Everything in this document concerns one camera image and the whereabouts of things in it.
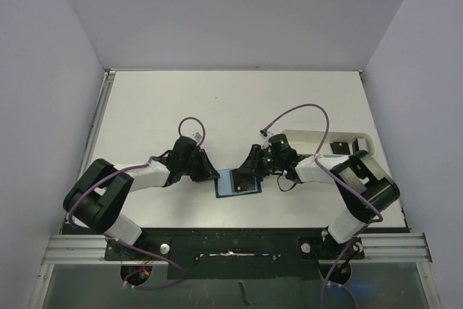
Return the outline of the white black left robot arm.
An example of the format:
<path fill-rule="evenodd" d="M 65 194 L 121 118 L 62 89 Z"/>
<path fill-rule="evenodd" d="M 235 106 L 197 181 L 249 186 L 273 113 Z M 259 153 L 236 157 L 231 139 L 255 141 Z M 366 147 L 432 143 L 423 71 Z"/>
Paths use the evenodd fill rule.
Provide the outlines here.
<path fill-rule="evenodd" d="M 170 187 L 184 176 L 193 182 L 220 177 L 205 150 L 190 137 L 179 137 L 171 150 L 149 157 L 144 164 L 116 165 L 99 158 L 65 197 L 67 221 L 75 226 L 78 220 L 93 232 L 121 242 L 128 257 L 141 258 L 148 242 L 142 228 L 122 213 L 127 196 L 152 187 Z"/>

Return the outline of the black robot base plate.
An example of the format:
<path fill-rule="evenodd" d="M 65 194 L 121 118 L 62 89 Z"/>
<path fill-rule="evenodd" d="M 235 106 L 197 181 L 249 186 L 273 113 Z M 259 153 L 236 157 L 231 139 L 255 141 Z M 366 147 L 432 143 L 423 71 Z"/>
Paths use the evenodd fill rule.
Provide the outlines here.
<path fill-rule="evenodd" d="M 150 260 L 147 252 L 161 254 L 162 245 L 169 246 L 165 257 L 174 262 L 168 279 L 182 274 L 188 279 L 317 279 L 336 258 L 339 272 L 348 272 L 351 261 L 365 257 L 359 237 L 344 251 L 321 228 L 145 228 L 134 250 L 109 240 L 104 258 L 122 262 L 127 272 L 130 262 Z"/>

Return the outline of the blue leather card holder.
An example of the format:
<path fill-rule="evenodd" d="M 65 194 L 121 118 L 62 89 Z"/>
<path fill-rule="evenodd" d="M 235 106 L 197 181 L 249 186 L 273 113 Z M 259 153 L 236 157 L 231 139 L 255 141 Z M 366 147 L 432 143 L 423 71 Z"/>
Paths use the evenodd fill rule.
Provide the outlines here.
<path fill-rule="evenodd" d="M 250 195 L 262 192 L 261 187 L 261 179 L 258 177 L 254 177 L 256 180 L 258 190 L 256 192 L 248 192 L 248 193 L 235 193 L 233 188 L 233 176 L 238 175 L 235 172 L 235 169 L 224 169 L 219 170 L 218 173 L 220 174 L 219 179 L 214 180 L 215 185 L 215 193 L 217 198 L 228 198 L 228 197 L 236 197 L 240 195 Z"/>

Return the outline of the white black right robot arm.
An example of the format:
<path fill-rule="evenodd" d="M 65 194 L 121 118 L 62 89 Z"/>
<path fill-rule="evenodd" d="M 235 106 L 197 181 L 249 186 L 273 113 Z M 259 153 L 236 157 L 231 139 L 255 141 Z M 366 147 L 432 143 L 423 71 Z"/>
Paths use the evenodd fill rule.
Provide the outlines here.
<path fill-rule="evenodd" d="M 367 151 L 345 156 L 299 154 L 285 134 L 270 137 L 266 146 L 252 145 L 235 171 L 256 178 L 282 174 L 296 185 L 335 184 L 346 208 L 322 239 L 324 253 L 332 258 L 346 252 L 348 241 L 366 226 L 381 222 L 382 211 L 400 197 L 395 181 Z"/>

